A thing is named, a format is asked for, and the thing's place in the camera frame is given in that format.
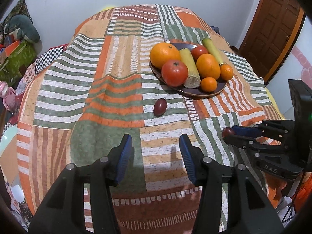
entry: cable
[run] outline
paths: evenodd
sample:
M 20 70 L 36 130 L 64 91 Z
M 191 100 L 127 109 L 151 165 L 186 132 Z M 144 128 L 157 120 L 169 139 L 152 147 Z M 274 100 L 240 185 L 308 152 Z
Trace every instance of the cable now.
M 293 199 L 293 201 L 292 201 L 292 203 L 291 203 L 291 206 L 288 208 L 286 214 L 284 215 L 284 217 L 283 217 L 283 219 L 282 219 L 282 223 L 287 222 L 287 221 L 289 221 L 290 219 L 292 219 L 292 218 L 294 217 L 294 216 L 292 216 L 291 218 L 289 218 L 289 219 L 287 219 L 286 221 L 284 221 L 284 220 L 285 220 L 285 217 L 287 216 L 287 214 L 289 213 L 289 211 L 291 210 L 291 208 L 292 208 L 293 205 L 294 205 L 294 201 L 295 201 L 296 198 L 297 198 L 297 195 L 298 195 L 298 193 L 299 193 L 299 190 L 300 190 L 300 187 L 301 187 L 301 184 L 302 184 L 302 181 L 303 181 L 303 178 L 304 178 L 305 174 L 306 174 L 306 172 L 303 172 L 303 173 L 302 173 L 302 177 L 301 177 L 301 179 L 300 179 L 299 185 L 298 185 L 297 190 L 296 190 L 296 193 L 295 193 L 295 195 L 294 195 L 294 199 Z

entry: pink toy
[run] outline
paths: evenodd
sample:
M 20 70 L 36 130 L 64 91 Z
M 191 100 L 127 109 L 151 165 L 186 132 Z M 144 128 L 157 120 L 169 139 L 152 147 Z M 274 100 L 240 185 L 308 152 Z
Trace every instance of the pink toy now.
M 0 81 L 0 96 L 2 97 L 4 107 L 13 113 L 16 105 L 16 92 L 12 87 L 9 87 L 5 81 Z

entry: screw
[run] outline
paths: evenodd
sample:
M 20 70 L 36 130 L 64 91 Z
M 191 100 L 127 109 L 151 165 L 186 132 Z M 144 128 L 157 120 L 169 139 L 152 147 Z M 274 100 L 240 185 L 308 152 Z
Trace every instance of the screw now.
M 99 161 L 102 162 L 102 163 L 106 163 L 106 162 L 108 162 L 108 157 L 101 157 L 99 159 Z
M 204 157 L 203 159 L 202 159 L 205 163 L 211 163 L 213 160 L 212 160 L 212 158 L 210 158 L 210 157 Z
M 75 168 L 75 165 L 73 163 L 69 163 L 67 166 L 66 166 L 66 169 L 67 170 L 72 170 Z
M 244 171 L 244 170 L 246 169 L 246 166 L 243 165 L 242 163 L 239 163 L 239 164 L 237 165 L 237 168 L 238 168 L 239 170 L 241 170 L 241 171 Z

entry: pink wall decal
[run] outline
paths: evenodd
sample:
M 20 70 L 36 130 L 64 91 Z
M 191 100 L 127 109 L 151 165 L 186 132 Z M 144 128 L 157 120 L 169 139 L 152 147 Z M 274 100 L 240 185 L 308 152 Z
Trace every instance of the pink wall decal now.
M 291 53 L 297 58 L 303 69 L 301 72 L 301 80 L 304 81 L 312 89 L 312 66 L 298 47 L 294 46 Z

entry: patchwork bedspread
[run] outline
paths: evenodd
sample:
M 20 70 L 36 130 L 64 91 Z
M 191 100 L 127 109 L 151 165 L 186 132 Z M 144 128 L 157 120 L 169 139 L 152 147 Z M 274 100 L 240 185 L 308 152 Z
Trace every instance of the patchwork bedspread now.
M 221 94 L 192 99 L 155 78 L 149 51 L 156 43 L 201 44 L 206 37 L 234 69 Z M 159 98 L 168 106 L 157 118 L 153 105 Z M 187 177 L 179 136 L 187 133 L 193 145 L 219 163 L 245 164 L 273 203 L 277 183 L 270 184 L 272 178 L 252 169 L 242 149 L 228 147 L 221 137 L 226 126 L 251 126 L 263 119 L 280 119 L 263 79 L 191 10 L 135 5 L 101 11 L 76 29 L 66 51 L 26 87 L 17 135 L 26 200 L 34 213 L 66 164 L 91 164 L 128 133 L 135 153 L 125 179 L 111 189 L 121 232 L 190 233 L 201 187 Z M 222 192 L 221 230 L 227 221 L 226 186 Z M 84 198 L 86 228 L 92 231 L 87 186 Z

